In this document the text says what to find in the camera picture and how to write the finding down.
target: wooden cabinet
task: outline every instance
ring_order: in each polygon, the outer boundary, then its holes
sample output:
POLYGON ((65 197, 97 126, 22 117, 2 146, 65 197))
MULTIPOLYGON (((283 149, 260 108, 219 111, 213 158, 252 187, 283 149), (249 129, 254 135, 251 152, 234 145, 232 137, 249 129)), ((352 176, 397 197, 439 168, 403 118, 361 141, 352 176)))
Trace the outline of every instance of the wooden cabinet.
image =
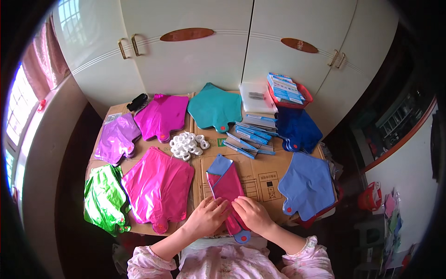
POLYGON ((306 111, 324 137, 344 118, 383 63, 398 26, 386 0, 358 0, 339 55, 306 111), (340 65, 343 53, 345 58, 340 65))
MULTIPOLYGON (((53 11, 54 28, 74 79, 101 117, 111 105, 145 92, 133 58, 124 60, 118 39, 126 38, 119 0, 65 1, 53 11)), ((127 56, 129 40, 122 41, 127 56)))
POLYGON ((265 82, 268 72, 288 75, 311 94, 320 88, 347 34, 356 0, 256 0, 243 81, 265 82), (291 37, 318 49, 307 53, 281 42, 291 37))
POLYGON ((241 82, 252 0, 122 0, 127 37, 135 35, 135 58, 146 92, 183 94, 212 82, 237 90, 241 82), (185 28, 208 28, 213 35, 163 42, 185 28))

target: red bucket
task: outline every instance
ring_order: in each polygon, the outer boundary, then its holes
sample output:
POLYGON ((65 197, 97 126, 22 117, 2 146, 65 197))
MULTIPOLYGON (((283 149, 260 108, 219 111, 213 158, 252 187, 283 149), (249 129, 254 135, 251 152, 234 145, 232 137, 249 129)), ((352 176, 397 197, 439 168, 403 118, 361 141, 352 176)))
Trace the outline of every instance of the red bucket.
POLYGON ((363 210, 376 211, 381 206, 381 189, 377 182, 372 182, 367 186, 364 192, 362 192, 358 197, 358 207, 363 210), (376 202, 373 200, 373 189, 378 187, 379 200, 376 202))
POLYGON ((296 83, 296 86, 297 86, 297 90, 305 98, 304 104, 290 104, 290 103, 279 102, 277 100, 276 96, 274 96, 273 89, 271 88, 271 85, 269 85, 269 82, 268 82, 268 92, 271 95, 271 98, 273 99, 276 106, 286 107, 286 108, 305 108, 306 105, 313 102, 313 97, 310 95, 310 92, 308 92, 308 90, 302 84, 296 83))

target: hand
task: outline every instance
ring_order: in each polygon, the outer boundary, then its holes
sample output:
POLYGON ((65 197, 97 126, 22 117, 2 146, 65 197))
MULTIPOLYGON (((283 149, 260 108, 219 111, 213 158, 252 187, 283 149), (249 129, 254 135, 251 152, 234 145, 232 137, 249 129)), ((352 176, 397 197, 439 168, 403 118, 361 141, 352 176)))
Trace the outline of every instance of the hand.
POLYGON ((213 199, 212 196, 205 198, 183 225, 195 240, 213 234, 231 213, 230 210, 225 211, 228 200, 213 199))
POLYGON ((266 209, 253 199, 239 196, 232 203, 232 207, 242 218, 245 225, 253 232, 263 236, 275 223, 271 220, 266 209))

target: floral shirt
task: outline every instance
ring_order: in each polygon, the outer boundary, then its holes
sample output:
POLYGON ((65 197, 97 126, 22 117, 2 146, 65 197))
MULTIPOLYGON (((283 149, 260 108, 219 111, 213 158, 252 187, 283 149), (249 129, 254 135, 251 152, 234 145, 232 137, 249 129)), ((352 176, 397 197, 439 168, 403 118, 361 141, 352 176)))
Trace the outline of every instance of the floral shirt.
MULTIPOLYGON (((265 246, 225 244, 196 250, 184 249, 180 254, 177 278, 334 278, 326 248, 318 245, 315 236, 307 237, 306 245, 294 255, 282 256, 286 265, 281 272, 268 259, 265 246)), ((128 277, 172 278, 175 261, 159 258, 150 246, 136 247, 128 261, 128 277)))

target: person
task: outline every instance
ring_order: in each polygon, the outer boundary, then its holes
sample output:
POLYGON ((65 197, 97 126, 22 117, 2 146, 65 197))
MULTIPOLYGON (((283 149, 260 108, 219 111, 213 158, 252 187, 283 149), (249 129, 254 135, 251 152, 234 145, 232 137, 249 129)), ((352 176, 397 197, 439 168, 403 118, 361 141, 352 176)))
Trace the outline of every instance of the person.
POLYGON ((228 200, 204 199, 186 223, 170 236, 151 245, 136 247, 128 261, 128 277, 172 278, 177 268, 173 257, 179 253, 177 278, 334 278, 326 248, 315 236, 303 238, 274 223, 258 202, 239 196, 228 200), (233 237, 203 238, 212 235, 232 210, 259 237, 245 244, 233 237), (281 272, 268 259, 267 240, 285 250, 281 272))

